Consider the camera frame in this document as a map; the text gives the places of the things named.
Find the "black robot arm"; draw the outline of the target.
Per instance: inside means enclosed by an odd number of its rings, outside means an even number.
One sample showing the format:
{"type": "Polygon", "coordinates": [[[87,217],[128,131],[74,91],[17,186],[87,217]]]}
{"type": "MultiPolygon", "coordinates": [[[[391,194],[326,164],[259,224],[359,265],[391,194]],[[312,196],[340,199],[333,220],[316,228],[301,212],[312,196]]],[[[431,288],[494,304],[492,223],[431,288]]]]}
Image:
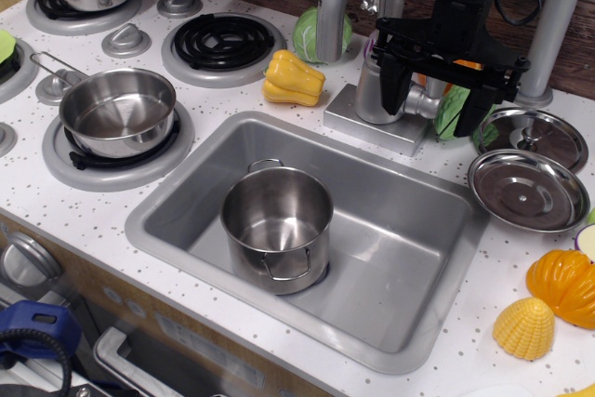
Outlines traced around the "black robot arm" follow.
{"type": "Polygon", "coordinates": [[[404,105],[412,76],[421,73],[469,95],[454,134],[470,135],[495,104],[514,101],[530,60],[490,35],[486,21],[495,0],[434,0],[427,19],[381,18],[373,54],[380,67],[383,109],[404,105]]]}

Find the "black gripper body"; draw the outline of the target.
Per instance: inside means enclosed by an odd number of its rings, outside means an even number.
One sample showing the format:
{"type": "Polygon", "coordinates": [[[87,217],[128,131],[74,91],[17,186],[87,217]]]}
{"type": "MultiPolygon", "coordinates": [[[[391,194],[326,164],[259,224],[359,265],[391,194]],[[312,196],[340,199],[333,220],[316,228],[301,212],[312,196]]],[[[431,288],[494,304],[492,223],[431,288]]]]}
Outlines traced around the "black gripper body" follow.
{"type": "Polygon", "coordinates": [[[464,87],[490,86],[497,90],[496,101],[513,101],[521,75],[529,60],[504,46],[486,29],[494,0],[435,0],[428,19],[377,20],[379,31],[374,50],[377,64],[390,53],[422,73],[464,87]],[[454,64],[470,60],[483,66],[480,71],[454,64]]]}

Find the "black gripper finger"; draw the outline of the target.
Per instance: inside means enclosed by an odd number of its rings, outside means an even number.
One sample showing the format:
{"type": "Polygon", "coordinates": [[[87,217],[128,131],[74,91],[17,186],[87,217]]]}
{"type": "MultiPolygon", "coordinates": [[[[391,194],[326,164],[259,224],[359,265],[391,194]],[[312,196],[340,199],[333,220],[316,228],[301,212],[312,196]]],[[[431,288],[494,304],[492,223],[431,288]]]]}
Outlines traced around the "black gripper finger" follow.
{"type": "Polygon", "coordinates": [[[380,92],[383,109],[396,115],[407,99],[413,71],[390,53],[385,53],[380,62],[380,92]]]}
{"type": "Polygon", "coordinates": [[[496,97],[494,87],[472,88],[461,108],[454,135],[457,138],[470,136],[492,109],[496,97]]]}

